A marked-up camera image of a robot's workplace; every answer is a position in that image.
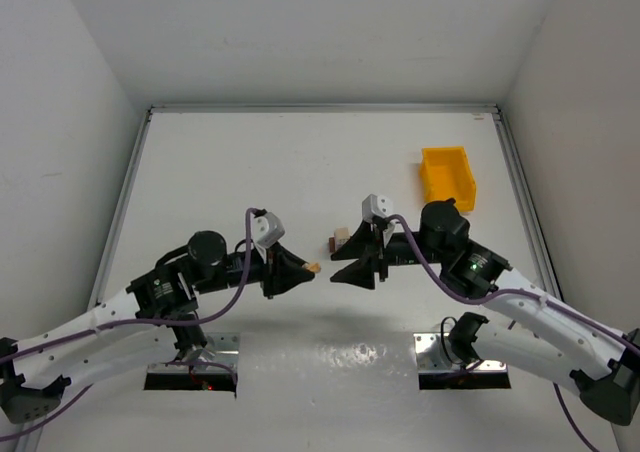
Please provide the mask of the light wood cube block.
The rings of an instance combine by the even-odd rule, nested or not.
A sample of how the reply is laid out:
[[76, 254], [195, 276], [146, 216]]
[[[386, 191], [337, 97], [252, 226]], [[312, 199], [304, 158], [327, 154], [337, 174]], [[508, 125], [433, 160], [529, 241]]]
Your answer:
[[351, 237], [349, 229], [347, 227], [340, 227], [334, 230], [334, 245], [336, 249], [344, 246]]

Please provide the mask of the yellow plastic bin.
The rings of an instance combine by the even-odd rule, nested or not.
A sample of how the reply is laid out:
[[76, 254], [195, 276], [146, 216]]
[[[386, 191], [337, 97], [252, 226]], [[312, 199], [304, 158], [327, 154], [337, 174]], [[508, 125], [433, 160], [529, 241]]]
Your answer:
[[476, 181], [462, 146], [423, 148], [419, 177], [426, 203], [454, 199], [460, 213], [475, 209]]

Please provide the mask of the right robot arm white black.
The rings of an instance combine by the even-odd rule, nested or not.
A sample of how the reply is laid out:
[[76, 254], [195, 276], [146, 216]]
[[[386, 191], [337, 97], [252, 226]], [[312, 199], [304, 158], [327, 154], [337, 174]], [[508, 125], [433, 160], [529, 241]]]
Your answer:
[[436, 340], [446, 367], [503, 362], [573, 393], [612, 424], [631, 424], [639, 406], [638, 330], [606, 326], [535, 287], [506, 258], [471, 239], [454, 199], [426, 204], [412, 230], [389, 198], [370, 195], [361, 224], [331, 258], [347, 264], [332, 282], [369, 290], [392, 266], [421, 265], [449, 298], [515, 322], [502, 327], [472, 311], [454, 319]]

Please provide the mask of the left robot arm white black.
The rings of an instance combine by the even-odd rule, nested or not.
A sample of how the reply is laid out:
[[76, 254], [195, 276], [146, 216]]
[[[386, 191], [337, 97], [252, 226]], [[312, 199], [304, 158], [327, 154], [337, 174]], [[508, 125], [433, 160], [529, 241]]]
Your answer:
[[317, 267], [277, 239], [249, 239], [229, 252], [214, 231], [195, 233], [112, 298], [39, 336], [1, 340], [1, 410], [12, 424], [49, 416], [65, 393], [152, 363], [198, 364], [202, 327], [230, 311], [199, 317], [202, 294], [231, 289], [231, 304], [257, 283], [265, 297], [314, 280]]

